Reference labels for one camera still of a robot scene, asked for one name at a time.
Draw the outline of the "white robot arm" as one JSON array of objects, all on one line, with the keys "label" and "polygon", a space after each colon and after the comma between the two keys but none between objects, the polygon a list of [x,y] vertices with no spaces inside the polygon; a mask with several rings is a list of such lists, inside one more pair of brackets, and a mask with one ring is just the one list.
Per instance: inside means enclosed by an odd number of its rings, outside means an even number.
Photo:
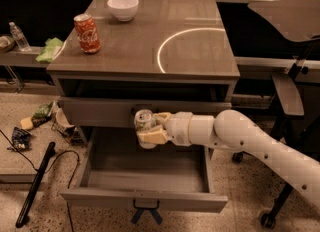
[{"label": "white robot arm", "polygon": [[320,163],[273,139],[238,111],[212,116],[143,109],[136,113],[134,125],[139,144],[146,149],[171,142],[251,154],[320,208]]}]

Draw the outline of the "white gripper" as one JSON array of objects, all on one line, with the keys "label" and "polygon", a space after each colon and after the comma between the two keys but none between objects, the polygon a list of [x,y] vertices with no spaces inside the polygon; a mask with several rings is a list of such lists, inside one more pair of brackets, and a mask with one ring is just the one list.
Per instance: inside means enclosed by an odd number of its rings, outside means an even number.
[{"label": "white gripper", "polygon": [[165,125],[166,131],[161,125],[157,125],[149,130],[139,131],[138,138],[143,143],[165,144],[169,138],[177,146],[190,146],[189,123],[193,116],[191,112],[160,112],[153,114],[156,122]]}]

